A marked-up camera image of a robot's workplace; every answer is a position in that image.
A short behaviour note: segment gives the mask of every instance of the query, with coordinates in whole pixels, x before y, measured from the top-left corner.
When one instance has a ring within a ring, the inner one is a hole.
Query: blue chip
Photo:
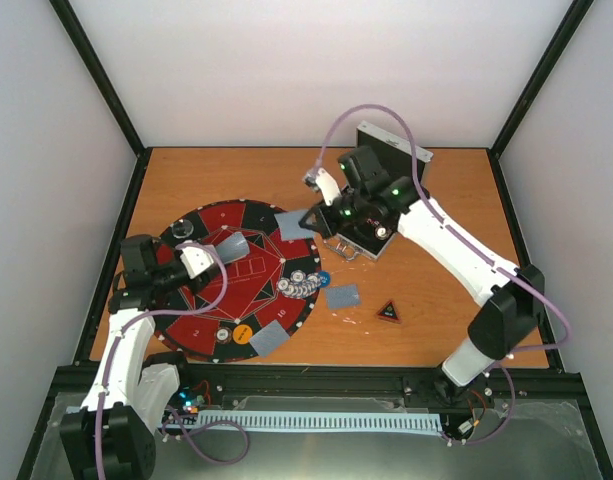
[[[319,278],[322,282],[322,288],[327,287],[328,285],[330,285],[330,273],[328,272],[319,272],[317,275],[319,275]]]

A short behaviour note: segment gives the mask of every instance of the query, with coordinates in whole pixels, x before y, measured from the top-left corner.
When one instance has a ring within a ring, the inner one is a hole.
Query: red triangle
[[[395,303],[392,300],[389,300],[386,305],[377,311],[377,318],[387,322],[402,323],[402,319],[399,318]]]

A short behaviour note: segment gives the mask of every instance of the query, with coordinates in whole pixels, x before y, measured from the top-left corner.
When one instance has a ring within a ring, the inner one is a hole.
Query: red circular game board
[[[228,290],[216,309],[196,316],[155,317],[159,340],[195,360],[235,362],[257,356],[250,337],[272,321],[277,320],[288,335],[303,325],[318,291],[303,299],[288,298],[278,291],[277,282],[296,270],[306,275],[320,271],[320,258],[313,240],[281,240],[275,214],[283,211],[254,200],[212,203],[187,213],[161,234],[159,262],[172,259],[171,247],[185,240],[218,245],[234,232],[242,232],[250,254],[227,265]],[[201,308],[217,298],[221,284],[219,275],[197,295],[181,288],[167,308]]]

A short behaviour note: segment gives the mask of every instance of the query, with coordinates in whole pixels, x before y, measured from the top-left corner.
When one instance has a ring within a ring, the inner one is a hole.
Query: white wall
[[[591,7],[502,166],[613,462],[613,0]]]
[[[49,2],[0,1],[0,480],[72,361],[133,164]]]
[[[147,145],[318,145],[382,102],[422,145],[488,147],[570,0],[72,3]]]

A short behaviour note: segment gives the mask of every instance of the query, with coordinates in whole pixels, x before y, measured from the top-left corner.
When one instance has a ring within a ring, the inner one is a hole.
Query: black metal frame
[[[95,54],[86,33],[68,0],[50,0],[73,44],[80,53],[102,96],[108,103],[119,127],[126,136],[137,157],[131,182],[122,205],[113,238],[103,264],[99,282],[86,317],[84,331],[78,344],[74,363],[59,367],[51,383],[44,407],[37,422],[35,432],[26,452],[18,480],[30,478],[39,446],[46,430],[47,420],[54,406],[55,397],[60,392],[86,392],[92,385],[98,363],[88,360],[97,333],[101,314],[111,286],[112,277],[119,259],[119,242],[125,237],[137,202],[151,148],[144,148],[128,114],[124,110],[104,68]],[[499,158],[517,130],[521,120],[545,83],[548,75],[590,8],[592,0],[573,0],[548,48],[535,68],[529,82],[499,133],[492,148],[488,149],[491,171],[502,202],[511,237],[520,265],[529,263],[528,251],[524,243],[512,201],[504,181]],[[549,322],[542,322],[539,331],[544,343],[555,341]],[[548,369],[512,369],[515,391],[526,392],[531,399],[571,399],[579,405],[595,456],[604,478],[613,478],[613,469],[606,452],[597,422],[593,414],[586,389],[579,374],[565,373],[559,353],[547,352]],[[200,375],[211,385],[220,385],[221,392],[213,391],[213,400],[229,404],[232,399],[249,395],[278,396],[336,396],[370,398],[404,398],[409,406],[426,407],[440,414],[468,413],[463,405],[446,408],[434,401],[416,396],[413,392],[406,395],[404,388],[427,378],[431,368],[384,368],[384,367],[323,367],[311,366],[274,366],[274,365],[213,365],[193,364],[194,375]],[[509,386],[500,372],[492,372],[485,380],[494,396],[507,398]]]

